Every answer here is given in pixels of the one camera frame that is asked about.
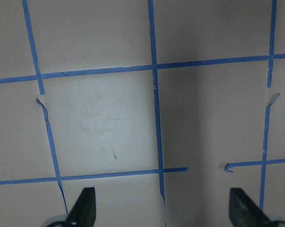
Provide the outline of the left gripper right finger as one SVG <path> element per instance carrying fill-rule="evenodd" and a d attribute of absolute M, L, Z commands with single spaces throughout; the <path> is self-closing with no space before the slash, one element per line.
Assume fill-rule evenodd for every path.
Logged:
<path fill-rule="evenodd" d="M 275 226 L 241 188 L 230 189 L 229 219 L 234 227 Z"/>

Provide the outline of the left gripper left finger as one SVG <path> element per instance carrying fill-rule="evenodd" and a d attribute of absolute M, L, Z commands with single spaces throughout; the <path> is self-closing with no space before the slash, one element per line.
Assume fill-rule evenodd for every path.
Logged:
<path fill-rule="evenodd" d="M 73 208 L 66 224 L 68 227 L 93 227 L 96 220 L 96 194 L 94 187 L 84 188 Z"/>

